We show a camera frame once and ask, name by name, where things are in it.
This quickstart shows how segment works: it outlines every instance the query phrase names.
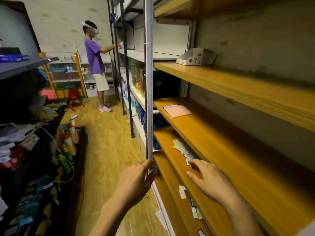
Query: purple t-shirt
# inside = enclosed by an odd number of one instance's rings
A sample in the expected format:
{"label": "purple t-shirt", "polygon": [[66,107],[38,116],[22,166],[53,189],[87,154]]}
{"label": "purple t-shirt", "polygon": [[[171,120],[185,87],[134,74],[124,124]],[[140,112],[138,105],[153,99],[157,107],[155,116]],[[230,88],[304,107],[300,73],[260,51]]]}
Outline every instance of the purple t-shirt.
{"label": "purple t-shirt", "polygon": [[90,65],[90,73],[91,74],[102,74],[105,72],[104,64],[102,58],[100,57],[100,49],[99,46],[94,41],[89,38],[85,38],[84,40],[86,54],[88,56],[88,61]]}

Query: white shorts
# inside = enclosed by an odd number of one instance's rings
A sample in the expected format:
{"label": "white shorts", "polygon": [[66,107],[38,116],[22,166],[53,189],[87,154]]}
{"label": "white shorts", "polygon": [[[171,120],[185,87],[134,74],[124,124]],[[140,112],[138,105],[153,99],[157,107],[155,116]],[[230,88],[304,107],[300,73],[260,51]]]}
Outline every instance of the white shorts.
{"label": "white shorts", "polygon": [[109,86],[105,77],[105,73],[102,74],[93,74],[95,79],[97,91],[109,90]]}

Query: left hand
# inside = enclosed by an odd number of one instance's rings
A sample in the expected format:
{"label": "left hand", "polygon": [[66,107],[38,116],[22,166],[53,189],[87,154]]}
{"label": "left hand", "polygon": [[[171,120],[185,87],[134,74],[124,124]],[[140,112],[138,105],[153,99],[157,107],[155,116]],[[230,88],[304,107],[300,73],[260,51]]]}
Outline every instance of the left hand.
{"label": "left hand", "polygon": [[146,160],[137,162],[124,169],[120,175],[113,199],[121,200],[126,210],[131,209],[149,191],[157,172],[154,170],[145,179],[148,169],[153,169],[154,162]]}

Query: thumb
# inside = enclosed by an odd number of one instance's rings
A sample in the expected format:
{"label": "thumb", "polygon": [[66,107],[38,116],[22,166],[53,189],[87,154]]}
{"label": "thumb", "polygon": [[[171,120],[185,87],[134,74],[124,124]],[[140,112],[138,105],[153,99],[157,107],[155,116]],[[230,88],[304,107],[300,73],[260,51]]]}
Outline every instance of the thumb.
{"label": "thumb", "polygon": [[157,171],[156,170],[153,170],[151,172],[151,174],[148,175],[148,177],[146,178],[146,180],[144,181],[144,185],[147,189],[150,189],[155,177],[157,175]]}
{"label": "thumb", "polygon": [[186,174],[192,182],[194,182],[199,188],[201,187],[202,179],[198,178],[194,173],[190,171],[187,171]]}

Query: pink envelope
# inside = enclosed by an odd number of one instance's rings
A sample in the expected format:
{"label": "pink envelope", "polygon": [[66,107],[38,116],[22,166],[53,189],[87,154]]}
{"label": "pink envelope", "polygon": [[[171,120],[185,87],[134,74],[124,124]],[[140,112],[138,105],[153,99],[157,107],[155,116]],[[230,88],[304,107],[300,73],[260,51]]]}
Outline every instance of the pink envelope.
{"label": "pink envelope", "polygon": [[175,105],[174,107],[170,106],[169,108],[164,107],[164,109],[168,112],[169,115],[171,115],[172,118],[192,114],[192,112],[183,105]]}

